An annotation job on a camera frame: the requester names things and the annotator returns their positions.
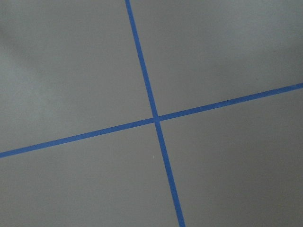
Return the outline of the blue tape line lengthwise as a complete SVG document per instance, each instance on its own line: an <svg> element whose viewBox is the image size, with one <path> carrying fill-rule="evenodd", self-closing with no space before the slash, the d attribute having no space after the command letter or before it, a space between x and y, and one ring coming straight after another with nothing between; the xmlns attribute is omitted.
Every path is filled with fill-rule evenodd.
<svg viewBox="0 0 303 227"><path fill-rule="evenodd" d="M153 92L152 92L152 87L151 87L151 83L150 83L150 79L149 79L149 74L148 74L148 71L147 71L147 68L146 68L146 63L145 63L144 55L143 55L142 48L141 48L140 38L139 38L139 35L138 35L138 31L137 31L136 22L135 22L134 15L133 15L131 2L129 0L126 0L125 5L126 5L127 14L128 14L128 17L129 17L131 30L132 30L132 34L133 34L133 38L134 38L134 43L135 43L135 47L136 47L136 51L137 51L137 55L138 55L142 75L143 75L145 89L146 89L146 92L147 92L147 96L148 96L148 100L149 100L149 104L150 104L150 108L151 108L151 113L152 113L152 118L153 118L155 130L156 130L156 133L157 133L157 138L158 138L158 142L159 142L159 145L160 145L161 155L162 155L163 163L164 163L164 166L165 166L165 171L166 171L166 175L167 175L167 179L168 179L168 183L169 183L169 188L170 188L170 193L171 193L171 196L172 196L172 200L173 200L173 204L174 204L174 208L175 208L175 212L176 212L176 216L177 216L177 220L178 220L178 225L180 227L184 227L186 224L185 224L181 204L180 204L179 197L178 197L178 191L177 191L177 188L176 188L176 184L175 184L175 180L174 180L174 176L173 176L173 171L172 171L171 164L170 164L169 155L168 155L168 152L167 152L165 139L164 139L164 136L163 136L163 132L162 132L162 128L161 128L161 123L160 123L156 103L155 103Z"/></svg>

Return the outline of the blue tape line crosswise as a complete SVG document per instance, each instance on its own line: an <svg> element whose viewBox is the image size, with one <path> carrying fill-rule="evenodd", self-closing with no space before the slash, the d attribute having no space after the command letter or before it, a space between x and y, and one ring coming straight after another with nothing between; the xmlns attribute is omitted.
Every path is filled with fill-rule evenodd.
<svg viewBox="0 0 303 227"><path fill-rule="evenodd" d="M281 87L281 88L277 88L277 89L272 89L269 91L264 91L264 92L260 92L260 93L256 93L256 94L252 94L252 95L242 96L242 97L238 97L238 98L234 98L234 99L230 99L230 100L226 100L226 101L222 101L222 102L218 102L218 103L208 104L208 105L204 105L204 106L186 109L183 111L178 111L178 112L174 112L174 113L170 113L170 114L161 115L157 119L161 122L161 121L179 118L182 116L192 115L192 114L196 114L196 113L200 113L200 112L205 112L205 111L209 111L209 110L213 110L213 109L217 109L217 108L221 108L221 107L225 107L225 106L229 106L229 105L235 105L235 104L239 104L242 102L248 102L251 100L260 99L260 98L264 98L264 97L268 97L268 96L274 96L277 94L286 93L286 92L290 92L290 91L294 91L294 90L298 90L298 89L302 89L302 88L303 88L303 84L299 83L299 84ZM100 136L100 135L104 135L104 134L110 134L110 133L113 133L116 131L123 131L123 130L127 130L130 128L136 128L136 127L151 124L154 122L155 122L155 120L152 118L143 119L143 120L126 123L126 124L121 124L121 125L97 130L97 131L91 131L91 132L87 132L84 134L74 135L74 136L70 136L70 137L66 137L66 138L62 138L62 139L58 139L58 140L52 140L52 141L48 141L48 142L44 142L44 143L39 143L39 144L23 147L23 148L17 148L17 149L1 152L0 157L5 158L5 157L14 156L14 155L22 154L22 153L27 153L30 151L58 146L58 145L65 144L65 143L70 143L70 142L83 140L83 139L87 139L87 138L92 138L92 137L96 137L96 136Z"/></svg>

